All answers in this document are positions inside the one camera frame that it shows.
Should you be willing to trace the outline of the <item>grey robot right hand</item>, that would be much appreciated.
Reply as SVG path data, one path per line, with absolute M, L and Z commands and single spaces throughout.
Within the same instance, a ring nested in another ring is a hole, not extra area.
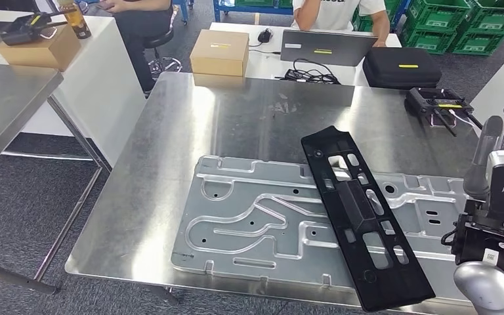
M 504 150 L 503 119 L 498 115 L 489 117 L 483 124 L 471 166 L 463 179 L 465 193 L 476 200 L 484 201 L 490 193 L 486 168 L 493 150 Z

